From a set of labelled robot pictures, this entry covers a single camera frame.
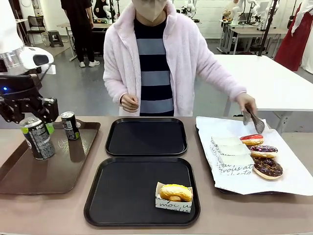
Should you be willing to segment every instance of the face mask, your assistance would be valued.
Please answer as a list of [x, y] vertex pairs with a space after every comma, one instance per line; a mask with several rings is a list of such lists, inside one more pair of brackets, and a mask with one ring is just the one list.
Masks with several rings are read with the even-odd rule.
[[166, 5], [166, 0], [132, 0], [136, 11], [153, 22], [161, 14]]

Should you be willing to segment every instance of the chocolate donut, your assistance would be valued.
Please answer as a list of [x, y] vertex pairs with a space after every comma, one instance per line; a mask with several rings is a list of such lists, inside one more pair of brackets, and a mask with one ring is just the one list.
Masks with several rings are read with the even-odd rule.
[[253, 170], [261, 177], [268, 180], [275, 180], [283, 175], [283, 168], [276, 161], [270, 158], [253, 158]]
[[242, 136], [240, 140], [242, 141], [242, 143], [244, 143], [247, 146], [258, 145], [264, 142], [263, 136], [257, 135], [257, 134], [249, 135], [249, 136]]
[[277, 157], [277, 148], [268, 145], [256, 145], [250, 148], [251, 156], [258, 158]]

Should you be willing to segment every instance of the stool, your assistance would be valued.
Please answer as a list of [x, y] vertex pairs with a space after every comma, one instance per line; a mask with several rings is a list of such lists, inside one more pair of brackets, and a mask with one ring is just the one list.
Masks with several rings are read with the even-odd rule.
[[48, 36], [51, 47], [54, 47], [55, 45], [60, 45], [61, 47], [64, 47], [59, 31], [48, 31]]

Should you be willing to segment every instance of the donut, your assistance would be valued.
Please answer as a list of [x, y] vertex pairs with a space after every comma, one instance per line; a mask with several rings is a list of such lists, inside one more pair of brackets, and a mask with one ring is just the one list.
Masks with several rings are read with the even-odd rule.
[[277, 157], [277, 148], [267, 145], [255, 145], [250, 148], [251, 156], [258, 158], [274, 158]]
[[178, 201], [179, 197], [181, 201], [190, 202], [192, 192], [183, 185], [163, 185], [160, 189], [160, 197], [169, 201], [171, 201], [171, 199]]
[[283, 168], [270, 158], [253, 158], [253, 170], [261, 177], [275, 180], [283, 175]]
[[259, 145], [264, 142], [263, 136], [262, 135], [249, 135], [249, 136], [243, 136], [240, 138], [242, 143], [244, 143], [247, 146], [252, 146], [252, 145]]

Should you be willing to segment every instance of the metal tongs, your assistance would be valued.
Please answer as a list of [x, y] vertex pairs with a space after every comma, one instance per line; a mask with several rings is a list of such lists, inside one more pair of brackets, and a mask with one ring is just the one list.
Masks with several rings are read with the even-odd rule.
[[246, 105], [246, 110], [247, 112], [244, 112], [244, 125], [247, 125], [250, 118], [252, 118], [256, 132], [262, 134], [265, 129], [264, 122], [252, 112], [250, 106]]

